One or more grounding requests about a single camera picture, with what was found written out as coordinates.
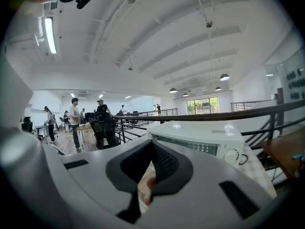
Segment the black office chair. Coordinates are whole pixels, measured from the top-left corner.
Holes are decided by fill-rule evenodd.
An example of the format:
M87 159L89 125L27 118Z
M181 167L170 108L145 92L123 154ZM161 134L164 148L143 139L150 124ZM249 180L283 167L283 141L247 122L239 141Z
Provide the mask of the black office chair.
M90 122L90 125L96 138L98 150L119 145L118 137L115 134L116 123L108 112L95 113L94 120Z
M30 117L24 117L23 123L21 124L22 131L32 133L32 121Z

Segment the white ceiling air conditioner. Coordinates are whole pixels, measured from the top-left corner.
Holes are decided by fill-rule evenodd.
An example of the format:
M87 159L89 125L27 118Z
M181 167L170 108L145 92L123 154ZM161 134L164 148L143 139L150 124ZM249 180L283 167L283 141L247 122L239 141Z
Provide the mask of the white ceiling air conditioner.
M48 2L44 4L44 10L47 12L50 12L51 10L56 10L58 7L58 2L53 1L53 2Z

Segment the wooden desk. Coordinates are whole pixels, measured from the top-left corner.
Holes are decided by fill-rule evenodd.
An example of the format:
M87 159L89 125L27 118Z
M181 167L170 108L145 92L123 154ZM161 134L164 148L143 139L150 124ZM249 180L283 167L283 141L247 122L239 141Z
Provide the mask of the wooden desk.
M82 151L83 152L95 151L96 139L90 124L79 126L76 129L76 131L78 134L78 139Z

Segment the glass wall panel black print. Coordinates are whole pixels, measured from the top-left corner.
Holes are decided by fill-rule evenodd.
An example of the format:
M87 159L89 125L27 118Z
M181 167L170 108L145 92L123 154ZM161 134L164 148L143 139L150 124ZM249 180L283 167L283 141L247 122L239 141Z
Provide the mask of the glass wall panel black print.
M278 66L284 103L305 100L305 47Z

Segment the black stair railing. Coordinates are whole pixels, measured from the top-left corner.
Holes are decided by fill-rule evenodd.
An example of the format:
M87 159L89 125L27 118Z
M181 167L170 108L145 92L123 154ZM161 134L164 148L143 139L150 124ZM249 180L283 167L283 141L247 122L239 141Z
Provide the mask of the black stair railing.
M263 101L247 101L247 102L234 102L231 103L231 111L245 111L250 109L264 108L277 105L276 100L263 100Z

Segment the wooden side table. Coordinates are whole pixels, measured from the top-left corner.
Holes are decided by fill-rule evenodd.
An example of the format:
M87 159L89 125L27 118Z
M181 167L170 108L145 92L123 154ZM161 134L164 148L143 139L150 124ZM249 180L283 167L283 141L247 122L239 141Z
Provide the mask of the wooden side table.
M282 137L263 141L260 147L281 168L288 180L296 179L295 171L300 165L300 160L293 160L296 155L305 151L305 127Z

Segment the glass oven door white frame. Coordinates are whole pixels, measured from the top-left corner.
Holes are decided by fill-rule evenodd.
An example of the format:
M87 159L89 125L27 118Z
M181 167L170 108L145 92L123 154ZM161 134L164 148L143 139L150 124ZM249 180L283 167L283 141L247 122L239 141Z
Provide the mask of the glass oven door white frame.
M217 156L217 152L220 149L219 145L217 145L217 144L186 141L186 140L174 139L174 138L169 138L169 137L164 137L164 136L154 135L154 134L152 134L152 140L164 141L167 143L184 146L186 148L208 153L213 156Z

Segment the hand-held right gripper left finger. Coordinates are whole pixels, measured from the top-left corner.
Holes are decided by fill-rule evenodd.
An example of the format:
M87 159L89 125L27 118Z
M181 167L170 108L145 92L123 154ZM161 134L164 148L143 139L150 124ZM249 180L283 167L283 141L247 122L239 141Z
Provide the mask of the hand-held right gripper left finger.
M137 140L110 149L60 156L43 147L55 194L52 225L57 229L153 229L143 222L138 182L133 179L151 158L152 143Z

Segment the ceiling tube light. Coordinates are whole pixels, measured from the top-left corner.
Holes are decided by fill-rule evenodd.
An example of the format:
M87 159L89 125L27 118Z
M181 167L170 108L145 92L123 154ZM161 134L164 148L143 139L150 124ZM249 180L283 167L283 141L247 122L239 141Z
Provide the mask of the ceiling tube light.
M45 31L46 31L46 35L47 35L50 52L52 54L56 54L57 50L56 50L56 44L55 44L55 39L54 39L53 19L45 18L44 23L45 23Z

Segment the person's right hand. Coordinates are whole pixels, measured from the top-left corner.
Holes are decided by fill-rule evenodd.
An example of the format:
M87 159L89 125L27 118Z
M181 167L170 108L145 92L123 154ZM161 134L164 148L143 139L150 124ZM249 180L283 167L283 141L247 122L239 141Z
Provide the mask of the person's right hand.
M147 180L147 191L145 195L145 205L150 206L152 202L152 190L156 185L156 177L151 177L150 179Z

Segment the curved black metal railing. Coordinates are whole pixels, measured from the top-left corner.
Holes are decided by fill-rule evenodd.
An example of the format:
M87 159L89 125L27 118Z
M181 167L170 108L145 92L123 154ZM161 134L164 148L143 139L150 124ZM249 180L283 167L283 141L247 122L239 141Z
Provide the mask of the curved black metal railing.
M305 100L288 103L279 104L270 107L250 109L245 111L230 112L230 113L218 113L218 114L202 114L202 115L177 115L177 116L167 116L161 117L157 121L146 121L146 122L160 122L161 124L169 121L232 121L236 126L236 121L249 119L251 124L258 122L259 118L267 117L268 119L264 122L262 126L258 129L251 129L247 131L245 129L239 130L244 138L245 144L253 140L255 137L263 137L267 135L268 138L274 137L274 132L276 130L281 130L289 127L289 124L281 124L279 122L280 115L286 111L291 111L305 106ZM133 117L126 116L115 116L114 119L122 121L129 120L129 122L138 121L144 122L143 120L136 120Z

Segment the glass window wall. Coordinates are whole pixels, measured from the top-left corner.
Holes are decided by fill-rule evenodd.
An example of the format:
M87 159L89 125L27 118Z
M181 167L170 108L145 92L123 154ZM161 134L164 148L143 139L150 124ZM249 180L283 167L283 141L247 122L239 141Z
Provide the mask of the glass window wall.
M186 101L189 115L203 115L219 113L218 97L203 98Z

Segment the straight black mezzanine railing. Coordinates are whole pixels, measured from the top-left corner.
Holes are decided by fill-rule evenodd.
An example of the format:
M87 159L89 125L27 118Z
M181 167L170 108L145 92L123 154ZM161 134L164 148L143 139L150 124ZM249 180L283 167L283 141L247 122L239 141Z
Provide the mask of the straight black mezzanine railing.
M143 121L157 121L161 117L167 116L177 116L178 109L161 109L160 111L147 111L147 112L133 112L126 115L126 117L133 117L136 120L143 120Z

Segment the white oven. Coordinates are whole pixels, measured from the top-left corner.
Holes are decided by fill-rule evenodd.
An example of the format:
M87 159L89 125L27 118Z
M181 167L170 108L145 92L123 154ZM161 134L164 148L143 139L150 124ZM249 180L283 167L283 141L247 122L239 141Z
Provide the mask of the white oven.
M217 158L234 167L239 165L244 149L244 138L232 121L169 121L146 130L152 140L152 134L164 137L217 144Z

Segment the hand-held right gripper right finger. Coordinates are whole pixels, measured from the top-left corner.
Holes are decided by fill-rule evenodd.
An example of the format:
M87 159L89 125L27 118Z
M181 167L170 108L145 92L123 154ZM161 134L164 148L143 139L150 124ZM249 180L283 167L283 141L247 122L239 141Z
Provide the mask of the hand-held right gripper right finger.
M193 175L173 195L152 194L141 229L244 229L246 220L272 201L263 187L232 165L179 145L163 145L188 158ZM152 193L159 184L156 180Z

